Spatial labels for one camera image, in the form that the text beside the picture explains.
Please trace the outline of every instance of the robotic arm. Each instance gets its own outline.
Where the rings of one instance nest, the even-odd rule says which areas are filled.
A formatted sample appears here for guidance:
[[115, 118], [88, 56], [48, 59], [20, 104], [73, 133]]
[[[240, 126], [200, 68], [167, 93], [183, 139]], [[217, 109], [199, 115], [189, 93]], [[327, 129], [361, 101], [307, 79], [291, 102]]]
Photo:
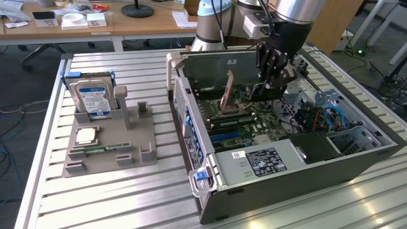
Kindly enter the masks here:
[[312, 21], [325, 0], [275, 0], [272, 12], [263, 10], [267, 3], [261, 7], [263, 2], [259, 1], [237, 0], [232, 4], [231, 0], [201, 0], [196, 39], [191, 49], [221, 50], [223, 35], [264, 38], [256, 51], [259, 83], [252, 88], [252, 102], [280, 98], [287, 84], [296, 79], [288, 63], [305, 42]]

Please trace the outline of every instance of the motherboard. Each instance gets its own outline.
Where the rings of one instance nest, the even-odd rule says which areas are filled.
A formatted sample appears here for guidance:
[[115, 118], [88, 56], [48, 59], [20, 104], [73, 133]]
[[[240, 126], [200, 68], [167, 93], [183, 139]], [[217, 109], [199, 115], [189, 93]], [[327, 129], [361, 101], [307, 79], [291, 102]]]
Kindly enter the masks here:
[[[277, 141], [287, 135], [268, 102], [249, 102], [244, 85], [233, 85], [229, 102], [220, 109], [221, 96], [215, 92], [197, 94], [197, 106], [215, 152]], [[203, 94], [212, 94], [204, 99]]]

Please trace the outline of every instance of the open computer chassis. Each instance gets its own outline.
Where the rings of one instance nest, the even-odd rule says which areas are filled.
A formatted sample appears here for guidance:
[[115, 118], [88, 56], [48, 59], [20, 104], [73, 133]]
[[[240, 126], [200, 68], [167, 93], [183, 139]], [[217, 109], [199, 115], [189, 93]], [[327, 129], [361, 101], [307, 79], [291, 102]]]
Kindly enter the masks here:
[[[201, 224], [352, 180], [405, 146], [303, 50], [284, 95], [253, 103], [255, 50], [172, 52], [167, 62], [169, 105]], [[309, 71], [333, 89], [320, 90]], [[224, 95], [229, 100], [220, 107]]]

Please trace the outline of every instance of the black lamp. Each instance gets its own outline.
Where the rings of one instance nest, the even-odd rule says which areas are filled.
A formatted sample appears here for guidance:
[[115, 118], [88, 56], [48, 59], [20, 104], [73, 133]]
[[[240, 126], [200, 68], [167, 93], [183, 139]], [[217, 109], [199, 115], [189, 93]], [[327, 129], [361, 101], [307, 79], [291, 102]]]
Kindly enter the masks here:
[[153, 8], [147, 5], [139, 5], [139, 0], [133, 4], [121, 7], [121, 13], [132, 18], [145, 18], [153, 14]]

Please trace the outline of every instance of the blue hard drive label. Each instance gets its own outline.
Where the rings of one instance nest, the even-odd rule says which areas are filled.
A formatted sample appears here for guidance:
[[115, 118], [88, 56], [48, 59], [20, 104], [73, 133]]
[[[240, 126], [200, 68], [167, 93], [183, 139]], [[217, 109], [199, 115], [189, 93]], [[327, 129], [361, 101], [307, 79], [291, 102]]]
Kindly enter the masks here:
[[111, 111], [108, 100], [104, 98], [105, 89], [103, 87], [81, 88], [79, 92], [87, 112], [103, 118]]
[[257, 177], [287, 170], [275, 148], [247, 153], [245, 157]]

